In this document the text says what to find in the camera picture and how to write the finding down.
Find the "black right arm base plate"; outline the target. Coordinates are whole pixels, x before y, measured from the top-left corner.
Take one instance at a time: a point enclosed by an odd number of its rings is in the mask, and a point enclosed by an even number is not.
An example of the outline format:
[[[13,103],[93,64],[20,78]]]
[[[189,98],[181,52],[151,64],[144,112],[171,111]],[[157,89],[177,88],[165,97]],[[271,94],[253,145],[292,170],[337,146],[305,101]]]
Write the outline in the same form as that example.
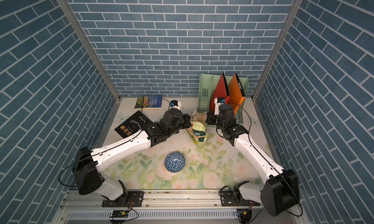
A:
[[[239,192],[239,187],[248,181],[234,185],[233,189],[224,186],[218,191],[222,206],[260,206],[261,204],[252,200],[245,200]]]

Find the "green oats bag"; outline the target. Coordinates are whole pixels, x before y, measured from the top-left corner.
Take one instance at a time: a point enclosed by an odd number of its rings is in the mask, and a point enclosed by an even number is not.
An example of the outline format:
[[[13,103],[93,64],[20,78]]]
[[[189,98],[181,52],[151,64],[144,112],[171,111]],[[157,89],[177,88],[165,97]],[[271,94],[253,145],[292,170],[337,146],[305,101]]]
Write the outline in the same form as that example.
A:
[[[198,148],[206,145],[208,135],[206,130],[207,113],[199,113],[196,110],[191,114],[191,126],[187,132]]]

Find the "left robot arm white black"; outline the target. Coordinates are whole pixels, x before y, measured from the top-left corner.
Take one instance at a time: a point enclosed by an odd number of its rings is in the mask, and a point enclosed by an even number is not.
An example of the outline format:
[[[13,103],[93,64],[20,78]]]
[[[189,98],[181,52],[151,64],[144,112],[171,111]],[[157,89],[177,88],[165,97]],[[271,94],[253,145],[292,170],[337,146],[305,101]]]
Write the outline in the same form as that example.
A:
[[[104,171],[113,163],[154,147],[190,126],[190,115],[171,108],[160,121],[148,124],[121,141],[93,150],[88,147],[79,149],[72,170],[79,194],[96,193],[120,206],[127,205],[130,197],[124,183],[112,179]]]

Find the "blue patterned ceramic bowl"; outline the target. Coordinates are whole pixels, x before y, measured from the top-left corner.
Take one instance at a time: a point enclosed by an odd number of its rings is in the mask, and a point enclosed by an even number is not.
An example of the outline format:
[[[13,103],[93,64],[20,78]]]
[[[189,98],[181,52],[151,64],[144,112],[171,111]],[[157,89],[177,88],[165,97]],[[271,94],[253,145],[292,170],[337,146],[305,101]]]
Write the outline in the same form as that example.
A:
[[[182,153],[172,152],[166,156],[164,166],[167,171],[177,173],[184,168],[185,163],[186,160]]]

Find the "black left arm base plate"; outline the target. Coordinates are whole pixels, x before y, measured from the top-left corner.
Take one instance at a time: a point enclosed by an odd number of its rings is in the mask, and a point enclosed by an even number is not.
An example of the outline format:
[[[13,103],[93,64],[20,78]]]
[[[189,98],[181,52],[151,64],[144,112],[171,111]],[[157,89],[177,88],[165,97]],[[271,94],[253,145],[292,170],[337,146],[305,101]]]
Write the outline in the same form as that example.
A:
[[[128,191],[122,181],[119,180],[123,189],[123,194],[115,200],[110,200],[104,196],[102,207],[141,207],[144,192],[143,191]]]

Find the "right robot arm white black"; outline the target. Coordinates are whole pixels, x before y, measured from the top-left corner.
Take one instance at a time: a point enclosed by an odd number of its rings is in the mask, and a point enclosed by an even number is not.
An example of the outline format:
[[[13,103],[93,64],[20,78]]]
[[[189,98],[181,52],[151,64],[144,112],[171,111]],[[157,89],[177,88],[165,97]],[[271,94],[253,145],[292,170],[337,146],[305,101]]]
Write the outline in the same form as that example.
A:
[[[255,143],[249,130],[236,122],[230,104],[216,104],[215,111],[208,112],[206,122],[221,130],[224,139],[247,158],[264,183],[261,186],[242,181],[235,185],[232,193],[238,205],[257,202],[276,217],[300,203],[296,173],[278,165]]]

